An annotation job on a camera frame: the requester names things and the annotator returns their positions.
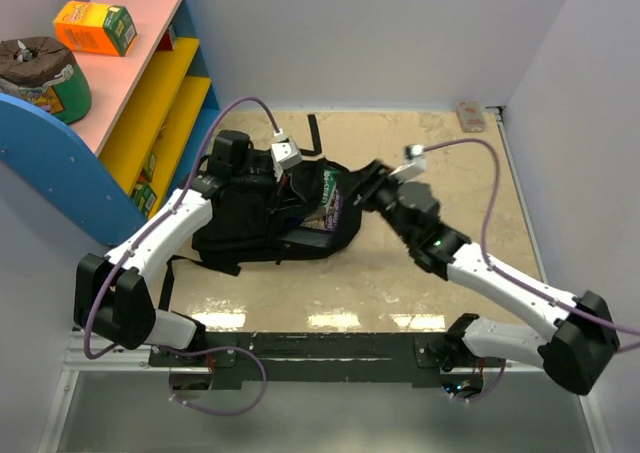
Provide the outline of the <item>black student backpack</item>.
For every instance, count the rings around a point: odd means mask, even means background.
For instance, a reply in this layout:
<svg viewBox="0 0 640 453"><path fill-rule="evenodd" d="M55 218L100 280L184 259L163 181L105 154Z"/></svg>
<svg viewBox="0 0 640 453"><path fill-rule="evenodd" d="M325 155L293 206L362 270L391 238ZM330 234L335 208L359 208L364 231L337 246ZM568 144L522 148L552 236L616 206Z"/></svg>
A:
<svg viewBox="0 0 640 453"><path fill-rule="evenodd" d="M246 262L274 262L325 259L345 249L361 228L362 211L344 195L339 179L347 173L343 165L321 157L304 160L286 175L288 183L272 191L250 191L245 185L249 160L270 155L254 147L248 134L222 130L215 137L210 154L200 160L200 170L221 175L235 168L239 184L214 200L214 218L198 229L191 246L198 253L196 265L236 276ZM301 225L321 203L323 172L333 167L343 206L334 232L320 232Z"/></svg>

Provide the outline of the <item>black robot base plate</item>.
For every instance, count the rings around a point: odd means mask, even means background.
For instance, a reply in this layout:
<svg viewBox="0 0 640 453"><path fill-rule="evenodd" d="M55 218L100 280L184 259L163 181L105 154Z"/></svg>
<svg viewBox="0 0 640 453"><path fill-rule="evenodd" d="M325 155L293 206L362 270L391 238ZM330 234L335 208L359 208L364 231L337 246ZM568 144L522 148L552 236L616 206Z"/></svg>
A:
<svg viewBox="0 0 640 453"><path fill-rule="evenodd" d="M207 369L212 390L238 390L260 382L260 360L270 382L397 383L415 388L441 388L448 394L471 397L489 385L489 372L500 368L486 360L447 351L443 333L213 333L199 350L214 353L185 357L156 348L152 367L174 372Z"/></svg>

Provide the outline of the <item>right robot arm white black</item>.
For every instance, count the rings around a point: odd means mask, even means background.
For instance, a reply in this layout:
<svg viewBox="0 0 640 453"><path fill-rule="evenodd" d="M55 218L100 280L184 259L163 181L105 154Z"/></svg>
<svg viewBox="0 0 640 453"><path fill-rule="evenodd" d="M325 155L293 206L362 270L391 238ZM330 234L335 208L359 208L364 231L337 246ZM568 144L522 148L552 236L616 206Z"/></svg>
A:
<svg viewBox="0 0 640 453"><path fill-rule="evenodd" d="M440 204L426 184L382 180L367 208L384 218L421 270L473 290L520 319L513 325L463 315L446 333L452 363L515 360L543 369L571 393L591 392L620 347L600 295L576 296L484 256L480 244L441 221Z"/></svg>

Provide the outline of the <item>green treehouse book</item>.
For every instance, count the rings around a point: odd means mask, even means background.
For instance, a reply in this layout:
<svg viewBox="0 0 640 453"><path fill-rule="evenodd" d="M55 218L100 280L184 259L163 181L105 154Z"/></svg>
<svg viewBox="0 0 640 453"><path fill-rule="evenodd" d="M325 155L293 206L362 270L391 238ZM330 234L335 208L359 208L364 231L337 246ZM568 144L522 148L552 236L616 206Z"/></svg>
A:
<svg viewBox="0 0 640 453"><path fill-rule="evenodd" d="M320 206L326 211L333 211L342 204L342 194L339 190L337 175L339 170L330 167L323 172L323 191Z"/></svg>

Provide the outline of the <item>purple colourful book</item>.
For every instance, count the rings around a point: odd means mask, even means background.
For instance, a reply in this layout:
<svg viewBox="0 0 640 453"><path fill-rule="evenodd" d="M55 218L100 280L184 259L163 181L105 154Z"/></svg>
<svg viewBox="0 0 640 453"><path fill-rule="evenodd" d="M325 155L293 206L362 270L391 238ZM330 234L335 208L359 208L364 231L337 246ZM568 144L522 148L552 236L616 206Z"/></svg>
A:
<svg viewBox="0 0 640 453"><path fill-rule="evenodd" d="M306 217L301 225L320 232L334 232L342 206L342 195L338 189L334 189L329 198L314 213Z"/></svg>

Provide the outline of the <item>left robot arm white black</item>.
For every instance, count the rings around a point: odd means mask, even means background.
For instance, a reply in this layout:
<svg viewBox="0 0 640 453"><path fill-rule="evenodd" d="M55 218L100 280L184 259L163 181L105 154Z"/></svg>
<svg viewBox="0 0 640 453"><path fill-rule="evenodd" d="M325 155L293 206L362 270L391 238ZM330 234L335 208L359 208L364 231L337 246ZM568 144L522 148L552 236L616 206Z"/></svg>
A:
<svg viewBox="0 0 640 453"><path fill-rule="evenodd" d="M196 334L196 321L154 306L148 286L186 239L214 218L214 200L239 184L234 176L234 167L207 174L196 160L183 185L136 233L102 257L88 254L81 260L74 321L84 330L88 359L141 345L171 349L185 365L205 358L207 341Z"/></svg>

